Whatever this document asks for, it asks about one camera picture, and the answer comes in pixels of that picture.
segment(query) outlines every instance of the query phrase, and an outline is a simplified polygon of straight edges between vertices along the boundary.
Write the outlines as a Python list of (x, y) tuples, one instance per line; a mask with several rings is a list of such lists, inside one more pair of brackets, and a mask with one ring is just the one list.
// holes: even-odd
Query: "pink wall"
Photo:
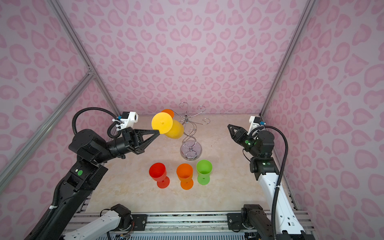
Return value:
[(121, 110), (255, 113), (305, 0), (63, 0)]
[[(88, 106), (110, 109), (94, 82), (0, 195), (0, 239), (24, 239), (51, 204), (56, 184), (76, 162), (75, 153), (68, 149), (73, 138), (72, 117)], [(77, 128), (92, 129), (108, 140), (111, 118), (100, 111), (85, 112), (78, 118)]]
[(44, 0), (0, 3), (0, 172), (84, 76)]
[(320, 239), (384, 238), (383, 9), (320, 1), (265, 118)]

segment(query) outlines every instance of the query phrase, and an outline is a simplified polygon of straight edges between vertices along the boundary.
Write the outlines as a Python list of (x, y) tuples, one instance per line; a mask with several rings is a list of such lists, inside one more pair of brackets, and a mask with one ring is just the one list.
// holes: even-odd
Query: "round metal base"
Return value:
[(192, 161), (200, 157), (202, 148), (201, 145), (195, 140), (189, 140), (181, 145), (180, 153), (185, 160)]

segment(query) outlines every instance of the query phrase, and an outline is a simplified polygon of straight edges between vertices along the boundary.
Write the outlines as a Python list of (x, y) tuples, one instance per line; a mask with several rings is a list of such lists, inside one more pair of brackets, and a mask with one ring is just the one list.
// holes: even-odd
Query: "side wall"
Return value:
[[(68, 149), (73, 138), (72, 117), (90, 106), (110, 109), (95, 82), (89, 84), (0, 195), (0, 239), (24, 239), (51, 204), (56, 184), (76, 162), (75, 153)], [(77, 128), (92, 129), (108, 140), (111, 118), (100, 111), (85, 112), (77, 119)]]
[(86, 68), (44, 0), (0, 3), (0, 172)]
[(265, 116), (320, 239), (384, 238), (383, 8), (320, 1)]

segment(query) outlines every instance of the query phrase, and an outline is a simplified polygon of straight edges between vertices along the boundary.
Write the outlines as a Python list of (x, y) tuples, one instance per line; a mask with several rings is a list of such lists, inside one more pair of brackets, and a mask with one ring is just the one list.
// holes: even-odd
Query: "robotic arm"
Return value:
[[(271, 223), (260, 205), (246, 204), (242, 208), (243, 223), (257, 229), (258, 234), (263, 240), (290, 240), (291, 238), (314, 240), (313, 235), (305, 234), (303, 227), (293, 213), (284, 189), (278, 181), (279, 174), (281, 175), (281, 173), (271, 157), (275, 145), (273, 141), (275, 137), (271, 132), (263, 130), (264, 128), (279, 130), (271, 126), (265, 126), (265, 123), (261, 122), (259, 117), (251, 116), (250, 123), (250, 132), (247, 132), (242, 127), (231, 124), (228, 125), (228, 129), (231, 138), (253, 156), (249, 163), (250, 171), (254, 173), (256, 180), (262, 187), (269, 208), (272, 211), (271, 218), (272, 220), (273, 218), (275, 219)], [(275, 190), (278, 191), (277, 201), (275, 200)]]
[[(87, 110), (100, 110), (112, 115), (115, 122), (109, 127), (108, 135), (116, 138), (106, 142), (90, 129), (77, 132), (76, 118), (80, 113)], [(137, 120), (138, 115), (135, 112), (123, 112), (120, 119), (108, 110), (100, 108), (87, 108), (76, 113), (72, 123), (75, 136), (68, 148), (77, 154), (77, 161), (57, 184), (51, 206), (25, 240), (63, 239), (63, 236), (60, 236), (68, 222), (108, 171), (101, 163), (116, 157), (125, 159), (125, 154), (129, 152), (135, 154), (144, 153), (145, 148), (160, 133), (158, 130), (133, 129), (133, 123), (137, 122)], [(116, 136), (110, 134), (111, 129), (117, 123), (116, 121), (121, 123), (118, 125), (118, 131), (122, 135), (119, 138), (120, 133)], [(144, 140), (143, 136), (147, 134), (152, 134), (152, 136)], [(130, 214), (131, 212), (122, 205), (118, 204), (112, 207), (111, 211), (105, 215), (108, 216), (110, 225), (105, 226), (103, 225), (105, 221), (100, 220), (99, 227), (104, 226), (100, 230), (104, 231), (104, 229), (108, 228), (101, 234), (117, 227), (119, 229), (128, 228), (131, 224)]]

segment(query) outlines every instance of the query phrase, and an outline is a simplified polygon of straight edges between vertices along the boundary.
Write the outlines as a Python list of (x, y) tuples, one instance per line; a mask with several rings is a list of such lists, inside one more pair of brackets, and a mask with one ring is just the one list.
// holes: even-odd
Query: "beige table surface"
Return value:
[[(269, 209), (261, 187), (249, 171), (242, 147), (231, 139), (227, 128), (228, 124), (233, 124), (248, 130), (250, 116), (199, 115), (195, 121), (201, 121), (203, 117), (210, 118), (211, 122), (198, 125), (195, 137), (203, 149), (198, 160), (187, 161), (181, 157), (183, 137), (170, 139), (162, 134), (145, 153), (129, 153), (126, 159), (116, 158), (105, 164), (109, 170), (93, 191), (86, 212), (100, 212), (116, 204), (122, 204), (132, 212), (227, 211), (240, 210), (244, 204), (260, 204)], [(134, 128), (152, 129), (151, 121), (152, 117), (139, 116)], [(196, 164), (201, 159), (207, 159), (213, 165), (208, 185), (197, 182)], [(158, 188), (149, 176), (149, 168), (156, 162), (166, 166), (170, 184), (165, 189)], [(182, 163), (189, 163), (194, 169), (194, 185), (190, 190), (181, 188), (176, 175), (176, 169)]]

